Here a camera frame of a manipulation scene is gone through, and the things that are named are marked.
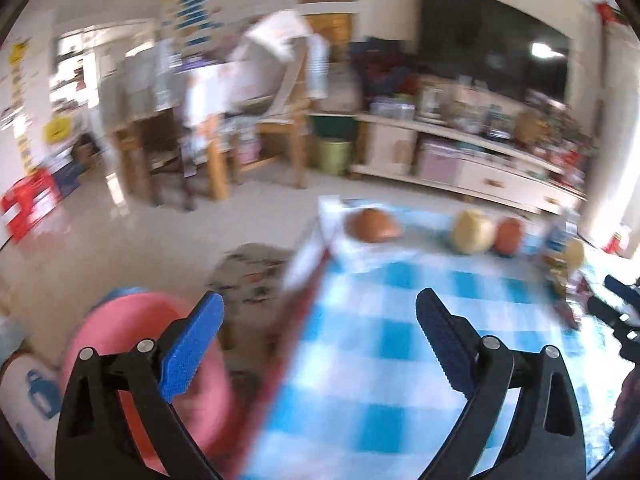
dark brown chair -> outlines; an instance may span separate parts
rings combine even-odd
[[[188,177],[196,173],[196,168],[191,153],[190,131],[177,122],[172,108],[137,119],[133,121],[133,127],[140,138],[143,163],[154,204],[162,205],[157,179],[154,176],[158,173],[175,173],[182,178],[184,208],[193,211],[195,200]]]

drawer handle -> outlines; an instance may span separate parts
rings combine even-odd
[[[484,180],[484,183],[492,187],[504,187],[503,183],[499,182],[498,180],[492,180],[490,178],[486,178]]]

tv stand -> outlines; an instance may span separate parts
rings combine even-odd
[[[561,168],[510,144],[494,142],[438,124],[401,121],[371,114],[359,114],[357,120],[360,128],[356,142],[357,164],[351,166],[353,174],[453,191],[532,213],[548,211],[558,214],[565,207],[577,208],[586,199],[574,189],[550,180],[540,180],[519,169],[518,165],[521,165],[539,168],[546,174],[562,173]],[[448,182],[426,180],[412,174],[413,154],[424,134],[479,146],[485,152],[511,157],[518,164],[510,167],[491,159],[483,160],[461,153],[455,174]]]

drawer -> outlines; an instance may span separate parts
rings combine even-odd
[[[537,182],[540,187],[537,207],[550,213],[559,214],[566,207],[577,209],[580,205],[580,198],[564,189],[556,186]]]
[[[407,174],[414,158],[415,138],[414,130],[371,124],[367,165],[393,174]]]
[[[484,164],[461,160],[458,187],[510,200],[518,204],[540,207],[539,182]]]

blue bottle print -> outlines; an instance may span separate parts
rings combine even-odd
[[[29,370],[26,375],[29,385],[29,399],[44,418],[52,418],[62,406],[58,385],[45,379],[37,370]]]

